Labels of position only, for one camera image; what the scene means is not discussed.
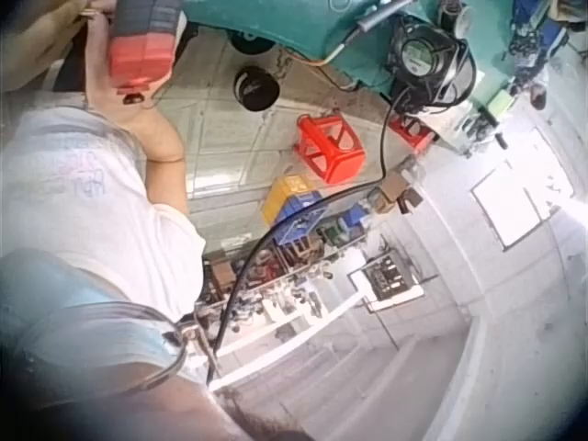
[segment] teal metal surface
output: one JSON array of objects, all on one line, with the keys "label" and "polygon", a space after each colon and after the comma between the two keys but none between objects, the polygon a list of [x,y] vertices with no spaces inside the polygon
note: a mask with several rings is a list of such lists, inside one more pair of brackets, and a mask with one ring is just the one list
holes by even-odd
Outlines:
[{"label": "teal metal surface", "polygon": [[[513,0],[469,0],[474,24],[468,35],[483,80],[474,90],[487,103],[511,74],[502,56],[510,33]],[[190,21],[273,40],[311,59],[328,54],[355,26],[358,17],[379,0],[187,0]],[[437,0],[420,0],[404,8],[421,18],[435,19]],[[332,66],[378,92],[387,93],[392,78],[383,67],[391,28],[382,23],[360,35]]]}]

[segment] red object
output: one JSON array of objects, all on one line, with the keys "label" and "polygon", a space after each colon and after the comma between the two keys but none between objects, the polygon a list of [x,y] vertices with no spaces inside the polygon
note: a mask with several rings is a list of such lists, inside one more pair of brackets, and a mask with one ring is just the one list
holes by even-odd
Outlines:
[{"label": "red object", "polygon": [[341,115],[298,120],[300,143],[295,150],[327,184],[337,184],[357,175],[366,153],[357,135]]},{"label": "red object", "polygon": [[435,137],[435,133],[417,118],[399,116],[392,119],[389,126],[410,144],[417,155],[424,153]]},{"label": "red object", "polygon": [[147,33],[115,37],[110,42],[110,80],[120,95],[149,90],[174,64],[175,34]]}]

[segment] yellow container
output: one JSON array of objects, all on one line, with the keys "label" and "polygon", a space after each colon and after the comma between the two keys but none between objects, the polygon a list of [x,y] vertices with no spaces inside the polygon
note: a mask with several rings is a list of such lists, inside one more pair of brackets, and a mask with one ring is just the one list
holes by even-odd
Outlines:
[{"label": "yellow container", "polygon": [[262,208],[266,224],[274,224],[277,214],[290,196],[310,193],[314,189],[314,185],[304,176],[288,175],[276,179]]}]

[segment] tiled floor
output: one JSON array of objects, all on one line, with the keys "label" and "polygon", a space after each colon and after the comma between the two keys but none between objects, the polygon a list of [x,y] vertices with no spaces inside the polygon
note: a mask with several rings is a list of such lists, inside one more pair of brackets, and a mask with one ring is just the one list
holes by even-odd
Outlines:
[{"label": "tiled floor", "polygon": [[[241,107],[232,91],[234,76],[252,63],[273,74],[282,89],[277,103],[260,113]],[[347,80],[339,76],[335,78],[344,84]],[[338,91],[280,48],[246,56],[232,47],[223,31],[203,28],[188,45],[158,106],[186,143],[190,218],[207,239],[208,250],[220,248],[223,240],[243,234],[257,238],[267,230],[260,209],[277,176],[303,173],[324,188],[292,153],[298,139],[296,121],[302,114],[343,112],[367,151],[356,182],[379,176],[385,103],[368,91]],[[387,160],[392,167],[408,150],[391,131],[387,136]],[[340,188],[325,188],[323,193]]]}]

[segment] red power drill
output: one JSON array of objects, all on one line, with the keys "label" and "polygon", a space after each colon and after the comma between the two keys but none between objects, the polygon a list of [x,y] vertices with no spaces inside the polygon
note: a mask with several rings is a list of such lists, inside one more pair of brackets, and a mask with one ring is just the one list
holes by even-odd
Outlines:
[{"label": "red power drill", "polygon": [[110,80],[124,104],[144,101],[149,85],[172,70],[182,3],[118,0],[108,57]]}]

